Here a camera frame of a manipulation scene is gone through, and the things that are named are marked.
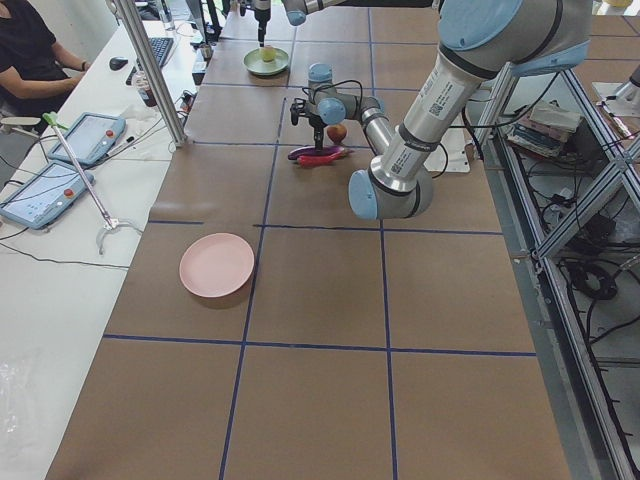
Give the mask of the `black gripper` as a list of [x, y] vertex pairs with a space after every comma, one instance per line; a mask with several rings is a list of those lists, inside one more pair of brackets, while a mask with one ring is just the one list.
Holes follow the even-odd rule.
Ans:
[[303, 98], [294, 98], [289, 111], [293, 126], [297, 126], [302, 119], [305, 119], [314, 129], [314, 149], [316, 152], [321, 152], [324, 149], [324, 129], [328, 124], [316, 111], [316, 106]]
[[265, 22], [271, 19], [270, 0], [239, 0], [239, 12], [245, 16], [248, 11], [252, 11], [254, 18], [258, 21], [258, 42], [259, 46], [265, 45]]

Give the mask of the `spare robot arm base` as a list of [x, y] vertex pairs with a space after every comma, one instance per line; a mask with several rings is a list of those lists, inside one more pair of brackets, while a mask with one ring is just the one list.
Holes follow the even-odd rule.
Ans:
[[624, 119], [639, 118], [639, 68], [620, 83], [593, 82], [592, 86], [598, 98], [596, 106], [622, 138], [633, 138], [635, 132]]

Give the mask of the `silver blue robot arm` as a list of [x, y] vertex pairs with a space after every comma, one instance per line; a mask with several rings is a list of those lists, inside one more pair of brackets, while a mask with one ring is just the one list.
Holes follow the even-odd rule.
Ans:
[[[252, 11], [258, 23], [257, 40], [260, 47], [265, 46], [267, 26], [271, 20], [272, 2], [241, 0], [236, 4], [239, 13], [244, 16], [247, 11]], [[440, 10], [442, 1], [339, 1], [339, 0], [283, 0], [281, 2], [285, 9], [288, 22], [292, 26], [302, 25], [313, 13], [326, 10], [333, 6], [347, 7], [376, 7], [376, 8], [433, 8]]]
[[307, 97], [291, 107], [292, 120], [308, 118], [317, 147], [325, 127], [360, 123], [375, 153], [349, 181], [349, 204], [361, 219], [410, 218], [428, 208], [427, 158], [473, 93], [503, 66], [516, 77], [536, 76], [573, 68], [588, 52], [588, 1], [445, 1], [439, 13], [435, 65], [397, 127], [376, 98], [339, 92], [327, 64], [310, 66]]

